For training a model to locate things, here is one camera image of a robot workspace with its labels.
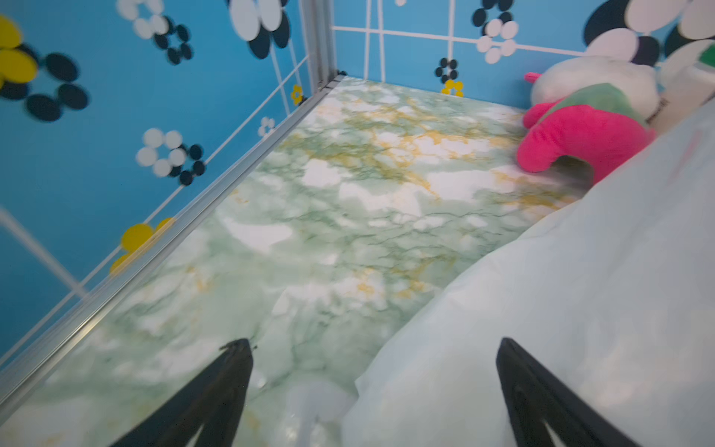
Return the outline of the pink green plush toy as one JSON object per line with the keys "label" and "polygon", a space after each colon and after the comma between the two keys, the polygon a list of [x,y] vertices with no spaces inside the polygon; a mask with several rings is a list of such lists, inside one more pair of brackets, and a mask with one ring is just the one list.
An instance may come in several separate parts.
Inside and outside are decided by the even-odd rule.
{"label": "pink green plush toy", "polygon": [[625,93],[608,83],[579,89],[557,102],[536,104],[522,122],[527,134],[516,158],[524,171],[546,171],[567,156],[588,163],[595,184],[657,137]]}

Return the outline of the white bottle green cap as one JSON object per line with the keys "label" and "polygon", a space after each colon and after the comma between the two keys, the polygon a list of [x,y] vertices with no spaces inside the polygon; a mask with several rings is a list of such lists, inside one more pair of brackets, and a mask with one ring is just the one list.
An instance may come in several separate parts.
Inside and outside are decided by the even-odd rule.
{"label": "white bottle green cap", "polygon": [[659,72],[663,87],[651,127],[662,135],[714,95],[714,41],[700,40],[676,50]]}

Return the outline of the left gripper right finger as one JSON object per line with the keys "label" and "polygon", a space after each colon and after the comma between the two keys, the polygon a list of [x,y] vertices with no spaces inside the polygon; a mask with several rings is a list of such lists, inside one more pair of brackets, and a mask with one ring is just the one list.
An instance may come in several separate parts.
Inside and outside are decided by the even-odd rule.
{"label": "left gripper right finger", "polygon": [[496,368],[519,446],[637,447],[515,340],[501,340]]}

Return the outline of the white translucent plastic bag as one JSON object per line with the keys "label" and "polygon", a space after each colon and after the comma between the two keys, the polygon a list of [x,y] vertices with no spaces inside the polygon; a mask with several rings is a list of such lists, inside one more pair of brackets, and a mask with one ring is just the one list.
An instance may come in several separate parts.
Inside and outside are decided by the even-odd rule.
{"label": "white translucent plastic bag", "polygon": [[511,446],[510,338],[643,446],[714,443],[714,107],[455,279],[357,380],[346,446]]}

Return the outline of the white round plush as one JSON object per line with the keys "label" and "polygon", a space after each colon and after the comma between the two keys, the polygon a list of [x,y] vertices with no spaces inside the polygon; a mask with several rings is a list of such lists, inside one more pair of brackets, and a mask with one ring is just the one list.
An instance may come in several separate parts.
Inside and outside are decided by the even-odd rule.
{"label": "white round plush", "polygon": [[587,87],[609,84],[625,94],[633,109],[649,118],[657,111],[660,96],[655,69],[605,56],[586,56],[557,63],[543,72],[528,73],[531,103],[557,102]]}

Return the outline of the left aluminium corner post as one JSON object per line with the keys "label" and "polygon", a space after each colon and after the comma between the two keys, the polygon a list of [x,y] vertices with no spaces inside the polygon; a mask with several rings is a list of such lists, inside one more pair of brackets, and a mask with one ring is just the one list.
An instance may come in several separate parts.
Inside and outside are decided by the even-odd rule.
{"label": "left aluminium corner post", "polygon": [[333,1],[301,0],[299,8],[311,83],[326,89],[338,76]]}

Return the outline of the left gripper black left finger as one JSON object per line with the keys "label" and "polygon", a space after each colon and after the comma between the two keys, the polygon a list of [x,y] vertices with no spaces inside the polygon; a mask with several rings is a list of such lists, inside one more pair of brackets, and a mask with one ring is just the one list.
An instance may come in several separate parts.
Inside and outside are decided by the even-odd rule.
{"label": "left gripper black left finger", "polygon": [[243,413],[253,369],[251,343],[234,340],[115,446],[230,446]]}

